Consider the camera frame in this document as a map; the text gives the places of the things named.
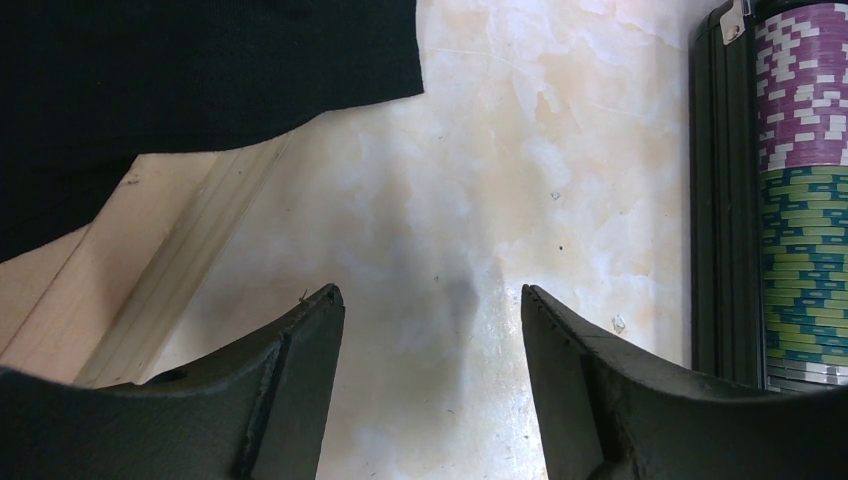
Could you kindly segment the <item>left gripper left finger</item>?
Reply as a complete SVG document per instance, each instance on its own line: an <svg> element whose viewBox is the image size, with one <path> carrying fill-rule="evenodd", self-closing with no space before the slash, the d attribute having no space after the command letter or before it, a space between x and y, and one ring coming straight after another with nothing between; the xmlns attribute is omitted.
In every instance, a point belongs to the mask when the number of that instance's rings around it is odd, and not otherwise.
<svg viewBox="0 0 848 480"><path fill-rule="evenodd" d="M148 382L1 371L5 479L312 479L343 336L339 288Z"/></svg>

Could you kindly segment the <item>black aluminium poker case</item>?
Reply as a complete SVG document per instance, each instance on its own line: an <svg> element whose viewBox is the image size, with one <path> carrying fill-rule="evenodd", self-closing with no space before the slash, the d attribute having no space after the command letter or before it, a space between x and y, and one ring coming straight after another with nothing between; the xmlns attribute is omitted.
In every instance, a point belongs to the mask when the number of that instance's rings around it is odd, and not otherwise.
<svg viewBox="0 0 848 480"><path fill-rule="evenodd" d="M777 7L816 2L726 1L691 42L692 366L763 389L755 29Z"/></svg>

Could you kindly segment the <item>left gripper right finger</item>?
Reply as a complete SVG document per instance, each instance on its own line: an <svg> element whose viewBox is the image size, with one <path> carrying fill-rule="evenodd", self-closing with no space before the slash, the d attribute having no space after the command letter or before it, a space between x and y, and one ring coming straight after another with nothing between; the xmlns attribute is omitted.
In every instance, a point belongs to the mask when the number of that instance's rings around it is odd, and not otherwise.
<svg viewBox="0 0 848 480"><path fill-rule="evenodd" d="M666 361L535 285L521 321L552 479L843 479L847 391L780 394Z"/></svg>

